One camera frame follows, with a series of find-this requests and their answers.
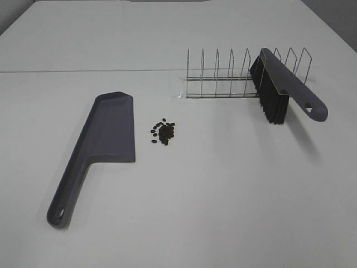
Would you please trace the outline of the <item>grey plastic dustpan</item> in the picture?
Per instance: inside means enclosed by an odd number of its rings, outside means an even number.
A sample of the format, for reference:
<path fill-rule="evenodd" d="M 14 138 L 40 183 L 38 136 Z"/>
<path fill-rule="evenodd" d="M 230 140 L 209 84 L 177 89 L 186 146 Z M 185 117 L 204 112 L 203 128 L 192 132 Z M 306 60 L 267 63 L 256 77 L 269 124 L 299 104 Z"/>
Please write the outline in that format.
<path fill-rule="evenodd" d="M 48 224 L 69 226 L 90 165 L 135 160 L 133 97 L 123 92 L 97 96 L 48 208 Z"/>

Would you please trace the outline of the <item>grey hand brush black bristles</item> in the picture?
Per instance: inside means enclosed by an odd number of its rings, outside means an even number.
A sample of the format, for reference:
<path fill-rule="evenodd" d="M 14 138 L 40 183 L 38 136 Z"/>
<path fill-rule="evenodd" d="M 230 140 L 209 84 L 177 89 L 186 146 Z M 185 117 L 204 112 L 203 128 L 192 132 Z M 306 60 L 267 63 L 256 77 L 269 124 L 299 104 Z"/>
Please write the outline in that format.
<path fill-rule="evenodd" d="M 288 67 L 268 48 L 262 48 L 249 70 L 266 119 L 274 125 L 284 124 L 288 102 L 292 98 L 314 121 L 324 122 L 328 109 Z"/>

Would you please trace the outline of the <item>pile of coffee beans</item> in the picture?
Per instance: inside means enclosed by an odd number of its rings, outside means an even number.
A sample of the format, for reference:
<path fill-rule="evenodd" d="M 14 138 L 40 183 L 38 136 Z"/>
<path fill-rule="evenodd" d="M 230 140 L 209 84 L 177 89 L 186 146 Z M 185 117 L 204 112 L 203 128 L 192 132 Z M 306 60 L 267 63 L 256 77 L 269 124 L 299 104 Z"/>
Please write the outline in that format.
<path fill-rule="evenodd" d="M 175 136 L 175 125 L 174 122 L 169 122 L 166 118 L 161 119 L 150 130 L 151 143 L 168 146 L 170 140 Z"/>

